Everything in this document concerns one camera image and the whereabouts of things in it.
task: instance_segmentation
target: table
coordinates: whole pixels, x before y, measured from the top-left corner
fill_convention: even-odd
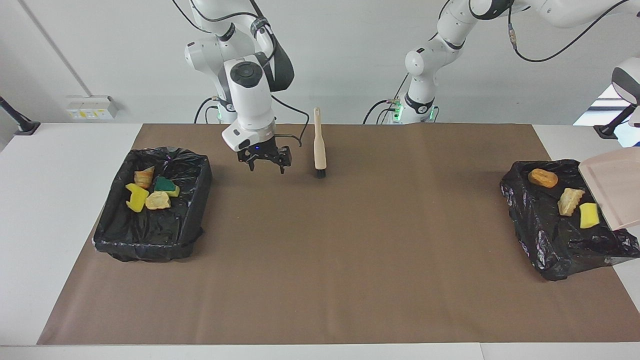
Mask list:
[[[539,138],[552,159],[590,156],[620,148],[616,142],[599,139],[590,127],[535,126]],[[65,283],[74,261],[97,218],[108,192],[113,174],[131,148],[139,124],[44,124],[35,136],[15,138],[0,152],[4,174],[0,188],[5,193],[0,208],[0,229],[5,239],[0,258],[2,282],[0,293],[5,301],[0,307],[3,326],[0,343],[33,345]],[[93,166],[89,158],[99,158]],[[33,208],[23,196],[25,188],[39,188],[42,179],[55,177],[66,188],[52,185],[36,193],[42,204],[65,204],[60,211],[52,206]],[[82,188],[86,197],[70,197],[68,189]],[[68,222],[70,217],[78,219]],[[640,234],[639,229],[631,229]],[[48,239],[46,244],[33,239]],[[634,274],[639,261],[616,266],[616,271],[636,307],[640,304],[640,281]],[[89,352],[107,356],[137,358],[141,354],[157,356],[184,355],[193,358],[297,358],[301,354],[336,358],[422,359],[506,359],[518,354],[540,353],[563,358],[561,352],[581,358],[614,355],[628,358],[637,354],[638,343],[626,344],[417,344],[417,345],[314,345],[314,346],[196,346],[196,347],[3,347],[0,356],[55,358],[79,357]]]

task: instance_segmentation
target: electrical outlet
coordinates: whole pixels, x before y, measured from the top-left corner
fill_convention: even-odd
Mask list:
[[[81,102],[72,102],[67,106],[67,113],[74,120],[85,120],[86,117],[81,114],[80,107],[82,106]]]
[[[74,100],[67,106],[67,113],[74,120],[113,120],[118,113],[109,96],[68,98]]]
[[[93,110],[95,108],[94,102],[84,102],[80,106],[80,115],[84,115],[84,118],[87,120],[98,120],[98,115]]]

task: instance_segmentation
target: food scrap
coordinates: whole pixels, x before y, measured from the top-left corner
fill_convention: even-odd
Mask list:
[[[529,182],[535,185],[544,186],[545,188],[552,188],[558,184],[558,176],[551,171],[546,171],[541,168],[533,169],[529,175]]]
[[[159,210],[171,207],[169,195],[166,192],[153,192],[147,197],[145,204],[149,210]]]
[[[560,212],[560,215],[570,217],[583,195],[584,190],[564,189],[562,196],[560,196],[560,201],[558,201],[558,212]]]

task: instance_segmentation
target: cable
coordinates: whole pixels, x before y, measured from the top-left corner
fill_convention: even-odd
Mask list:
[[[196,123],[198,122],[198,116],[199,116],[199,114],[200,114],[200,110],[202,110],[202,108],[204,107],[204,105],[205,105],[207,102],[211,101],[211,100],[213,100],[213,98],[212,98],[212,97],[208,97],[208,98],[206,98],[206,100],[205,100],[205,101],[203,101],[203,102],[202,102],[202,104],[200,104],[200,107],[198,108],[198,111],[196,111],[196,116],[193,118],[193,123],[194,123],[194,124],[196,124]]]
[[[260,7],[258,6],[258,4],[255,3],[255,0],[249,0],[249,2],[253,6],[255,13],[258,14],[259,17],[264,17],[264,15],[262,14],[262,11],[260,10]]]
[[[392,110],[391,108],[389,108],[389,109],[382,109],[382,111],[378,114],[378,118],[376,119],[376,125],[378,125],[378,124],[381,124],[381,125],[382,125],[382,124],[384,124],[385,119],[387,118],[387,114],[386,114],[386,112],[388,112],[388,111],[395,111],[395,110]],[[380,122],[380,117],[382,116],[382,114],[385,114],[385,117],[383,117],[383,118],[382,118],[382,122]]]
[[[255,19],[258,19],[258,16],[255,15],[254,13],[250,13],[250,12],[237,12],[237,13],[230,13],[229,15],[225,15],[223,17],[217,17],[215,19],[210,19],[208,17],[206,17],[197,7],[196,4],[193,3],[193,0],[189,0],[189,2],[191,2],[191,6],[196,10],[196,12],[206,21],[209,22],[219,22],[219,21],[223,21],[223,20],[227,20],[231,17],[235,17],[235,16],[240,16],[240,15],[247,15],[247,16],[252,16]]]
[[[209,118],[207,118],[207,114],[208,114],[208,112],[209,112],[209,109],[217,109],[217,108],[218,108],[217,106],[212,105],[212,106],[210,106],[210,107],[208,107],[208,108],[206,108],[206,109],[204,110],[204,122],[206,122],[207,124],[209,123]]]
[[[447,7],[447,5],[449,4],[449,1],[451,0],[447,0],[446,3],[444,3],[444,5],[442,5],[442,9],[440,9],[440,13],[438,14],[438,20],[440,20],[440,18],[442,17],[442,13],[444,13],[444,9]]]
[[[299,137],[297,137],[296,135],[292,135],[292,134],[275,134],[273,135],[276,138],[294,138],[298,141],[298,147],[302,147],[302,140],[300,140]]]
[[[178,8],[178,11],[180,11],[180,13],[182,14],[182,16],[184,16],[184,18],[185,18],[185,19],[187,19],[187,21],[191,24],[191,26],[193,26],[194,28],[196,28],[196,29],[198,29],[198,30],[202,31],[203,33],[211,34],[211,31],[207,31],[207,30],[205,30],[205,29],[201,28],[200,26],[197,26],[197,25],[196,25],[196,24],[195,24],[195,23],[194,23],[194,22],[193,22],[193,21],[192,21],[192,20],[187,16],[187,14],[185,14],[185,13],[182,11],[182,8],[180,7],[180,5],[178,5],[178,3],[176,3],[176,2],[175,2],[175,0],[171,0],[171,1],[173,1],[173,4],[175,5],[175,7],[176,7],[176,8]]]
[[[373,104],[373,106],[371,106],[371,109],[369,109],[369,111],[367,111],[367,115],[365,115],[364,120],[362,121],[362,125],[367,123],[367,119],[369,118],[369,115],[371,114],[373,109],[375,109],[378,105],[384,104],[385,102],[387,102],[387,100],[380,100],[380,101],[376,102],[375,104]]]
[[[276,41],[276,37],[273,36],[273,34],[269,34],[269,38],[271,38],[271,43],[273,44],[273,51],[271,52],[271,55],[269,55],[269,57],[267,58],[266,63],[269,63],[269,61],[273,59],[273,55],[275,55],[276,51],[278,50],[278,42]]]
[[[301,113],[301,114],[303,114],[304,116],[307,117],[307,121],[305,122],[305,126],[302,128],[302,131],[300,132],[300,138],[298,139],[298,141],[300,142],[300,147],[302,147],[302,136],[305,134],[305,130],[307,129],[307,125],[309,125],[309,120],[311,119],[311,116],[309,116],[308,113],[305,113],[302,110],[296,109],[293,106],[285,104],[284,102],[282,102],[280,99],[278,99],[277,97],[275,97],[273,95],[271,97],[273,98],[273,100],[277,101],[278,104],[284,106],[285,108],[293,110],[293,111],[295,111],[297,113]]]
[[[575,39],[573,39],[573,41],[571,41],[569,44],[567,44],[567,46],[563,47],[562,49],[560,49],[560,51],[558,51],[557,53],[544,58],[544,59],[529,59],[527,57],[525,57],[524,55],[520,54],[520,51],[518,51],[518,44],[516,41],[516,36],[515,36],[515,30],[513,29],[513,25],[511,23],[511,6],[509,7],[509,17],[508,17],[508,26],[509,26],[509,39],[511,41],[511,45],[513,46],[513,50],[516,52],[516,55],[518,55],[521,59],[525,60],[525,61],[529,61],[531,63],[542,63],[544,61],[548,61],[551,60],[552,58],[555,58],[556,56],[562,54],[565,50],[567,50],[569,47],[571,47],[573,44],[575,44],[578,40],[580,40],[580,38],[582,38],[589,30],[591,30],[591,28],[593,26],[595,26],[595,24],[598,23],[598,21],[602,20],[603,17],[607,16],[607,14],[609,14],[610,12],[612,12],[615,8],[617,8],[618,6],[628,2],[630,0],[621,0],[618,1],[616,4],[612,5],[607,11],[605,11],[604,13],[602,13],[597,19],[595,19],[591,25],[589,25],[582,33],[580,33],[580,35],[578,35]]]
[[[400,89],[402,89],[402,86],[404,85],[404,82],[408,77],[409,77],[409,73],[407,72],[406,75],[404,76],[404,79],[402,80],[402,83],[400,83],[400,86],[398,87],[396,94],[394,95],[394,99],[398,96],[398,94],[400,94]]]

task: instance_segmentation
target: green sponge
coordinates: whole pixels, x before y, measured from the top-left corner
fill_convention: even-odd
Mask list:
[[[173,183],[173,181],[167,179],[164,176],[158,176],[156,179],[155,192],[166,192],[170,197],[177,197],[180,195],[180,188]]]

